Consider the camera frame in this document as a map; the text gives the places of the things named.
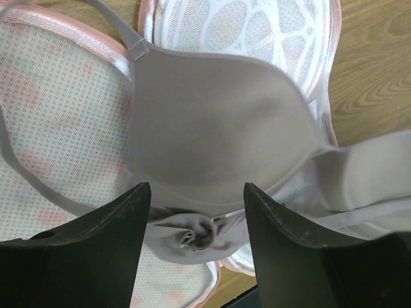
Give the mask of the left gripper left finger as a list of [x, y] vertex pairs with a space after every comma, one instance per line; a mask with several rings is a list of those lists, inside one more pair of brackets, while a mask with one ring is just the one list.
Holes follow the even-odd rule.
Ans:
[[1, 242], [1, 307], [129, 307], [150, 201], [140, 183], [64, 225]]

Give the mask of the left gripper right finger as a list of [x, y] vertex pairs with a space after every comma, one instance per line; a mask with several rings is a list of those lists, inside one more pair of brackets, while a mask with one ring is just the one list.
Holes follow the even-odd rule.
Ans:
[[243, 190], [263, 307], [409, 307], [410, 233], [366, 241]]

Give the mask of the taupe bra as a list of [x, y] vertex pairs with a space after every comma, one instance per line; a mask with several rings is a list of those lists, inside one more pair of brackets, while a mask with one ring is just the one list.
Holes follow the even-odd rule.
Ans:
[[[410, 132], [341, 148], [280, 67], [226, 51], [161, 47], [101, 1], [90, 5], [113, 25], [131, 65], [115, 199], [150, 184], [144, 241], [160, 258], [201, 264], [247, 247], [247, 182], [353, 237], [410, 230]], [[29, 238], [96, 208], [63, 196], [17, 160], [1, 111], [1, 239]]]

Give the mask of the pink floral laundry bag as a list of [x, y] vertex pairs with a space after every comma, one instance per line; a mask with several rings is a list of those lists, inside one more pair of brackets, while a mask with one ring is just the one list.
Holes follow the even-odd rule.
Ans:
[[[126, 157], [130, 60], [116, 40], [40, 1], [1, 2], [1, 111], [17, 160], [63, 196], [113, 200]], [[280, 67], [326, 135], [338, 1], [142, 1], [138, 30], [176, 51], [228, 52]]]

